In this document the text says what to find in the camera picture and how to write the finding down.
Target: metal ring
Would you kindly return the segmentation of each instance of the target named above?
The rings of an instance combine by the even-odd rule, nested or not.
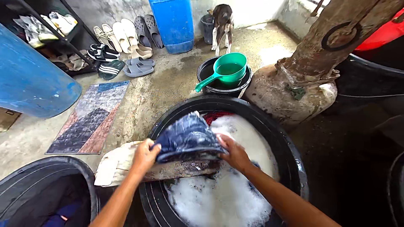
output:
[[[352,38],[352,40],[349,41],[347,44],[344,44],[344,45],[338,46],[338,47],[330,47],[330,46],[327,44],[328,38],[329,38],[336,30],[338,30],[338,29],[340,29],[340,28],[343,28],[343,27],[346,27],[346,26],[348,26],[350,23],[351,23],[351,21],[348,21],[348,22],[342,23],[342,24],[340,24],[340,25],[337,25],[337,26],[331,28],[331,29],[326,33],[326,35],[323,37],[323,40],[321,41],[321,47],[322,47],[324,50],[328,50],[328,51],[333,52],[333,51],[343,50],[343,49],[345,49],[345,48],[351,46],[354,42],[358,41],[358,40],[359,40],[359,37],[360,37],[360,34],[361,34],[361,32],[362,32],[362,26],[361,26],[359,23],[357,23],[357,24],[355,25],[355,27],[354,27],[354,28],[356,28],[356,34],[355,34],[355,36],[354,36],[354,37]]]

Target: blue barrel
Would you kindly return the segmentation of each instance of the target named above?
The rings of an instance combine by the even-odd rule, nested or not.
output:
[[[0,24],[0,106],[49,118],[69,108],[82,87]]]
[[[194,24],[189,0],[149,0],[163,44],[170,54],[194,46]]]

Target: brown and white dog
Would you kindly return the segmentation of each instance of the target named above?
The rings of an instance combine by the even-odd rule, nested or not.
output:
[[[208,12],[213,16],[213,23],[215,25],[212,33],[212,50],[215,50],[216,56],[219,56],[219,44],[223,35],[226,34],[226,54],[230,53],[234,27],[233,11],[231,10],[231,7],[226,4],[220,4],[213,10],[208,10]]]

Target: red cloth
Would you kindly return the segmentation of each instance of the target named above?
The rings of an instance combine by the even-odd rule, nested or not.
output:
[[[214,120],[216,120],[219,117],[223,117],[226,115],[233,115],[234,113],[226,112],[226,111],[215,111],[215,112],[210,112],[206,115],[203,116],[205,119],[206,123],[210,126]]]

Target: floor mat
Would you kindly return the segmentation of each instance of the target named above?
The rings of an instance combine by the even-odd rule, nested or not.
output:
[[[128,84],[90,85],[45,154],[99,154]]]

